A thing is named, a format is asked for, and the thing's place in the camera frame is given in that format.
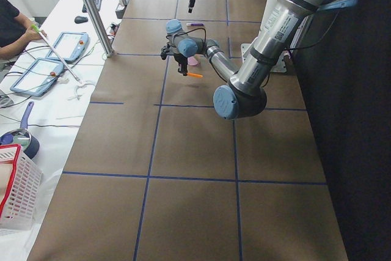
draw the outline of person's hand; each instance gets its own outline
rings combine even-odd
[[[44,32],[44,31],[41,31],[41,33],[46,37],[47,34]],[[29,41],[33,41],[33,40],[40,40],[42,39],[41,38],[41,35],[38,34],[34,29],[33,27],[29,27],[26,32],[24,33],[24,35],[26,36],[26,38],[29,40]]]

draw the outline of red and white basket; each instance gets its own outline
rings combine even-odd
[[[0,146],[0,164],[12,165],[5,196],[0,199],[0,231],[28,230],[42,171],[16,144]]]

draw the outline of blue pan handle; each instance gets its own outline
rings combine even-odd
[[[24,128],[25,130],[27,130],[27,128],[29,127],[28,119],[33,106],[34,106],[34,101],[30,101],[29,104],[27,104],[27,108],[24,111],[22,120],[20,122],[20,128]]]

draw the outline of person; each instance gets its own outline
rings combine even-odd
[[[33,24],[8,0],[0,0],[0,59],[11,59],[19,55],[30,41],[41,39],[32,28]]]

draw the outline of computer mouse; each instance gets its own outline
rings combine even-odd
[[[76,24],[85,23],[86,21],[88,21],[88,18],[87,18],[87,17],[81,17],[80,15],[78,15],[78,16],[75,18],[75,23],[76,23]]]

